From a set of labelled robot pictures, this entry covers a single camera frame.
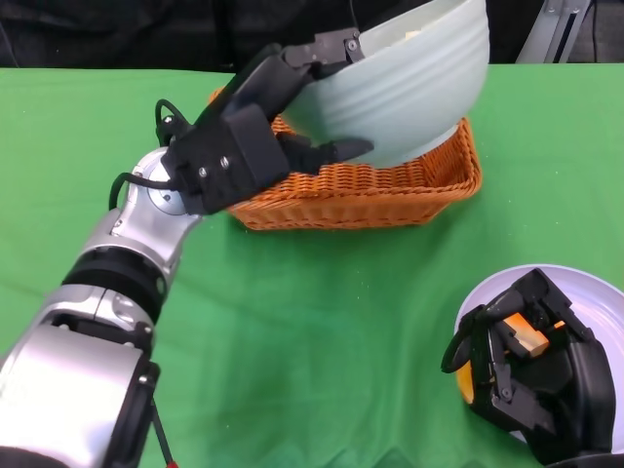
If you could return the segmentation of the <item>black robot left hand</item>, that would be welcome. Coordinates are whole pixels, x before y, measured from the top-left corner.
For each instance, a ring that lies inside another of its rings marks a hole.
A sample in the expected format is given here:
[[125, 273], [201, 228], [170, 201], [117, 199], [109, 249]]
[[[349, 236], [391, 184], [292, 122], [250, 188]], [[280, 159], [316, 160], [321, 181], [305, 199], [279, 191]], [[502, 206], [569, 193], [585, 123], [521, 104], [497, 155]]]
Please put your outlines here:
[[[226, 85], [219, 105], [233, 111], [256, 104], [273, 122], [302, 90], [328, 80], [361, 61], [360, 31], [355, 27], [317, 33], [307, 44], [270, 44]], [[322, 166], [344, 163], [374, 149], [371, 141], [348, 137], [314, 147], [303, 136], [281, 132], [277, 140], [293, 172], [316, 175]]]

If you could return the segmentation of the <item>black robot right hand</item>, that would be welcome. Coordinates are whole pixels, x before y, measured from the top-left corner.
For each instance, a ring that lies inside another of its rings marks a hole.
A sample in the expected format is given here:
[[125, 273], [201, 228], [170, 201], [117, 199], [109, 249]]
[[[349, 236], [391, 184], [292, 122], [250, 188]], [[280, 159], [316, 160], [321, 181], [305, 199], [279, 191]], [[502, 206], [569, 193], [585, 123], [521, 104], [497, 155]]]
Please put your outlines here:
[[464, 314], [441, 370], [456, 374], [473, 413], [521, 434], [543, 466], [622, 466], [605, 348], [543, 269]]

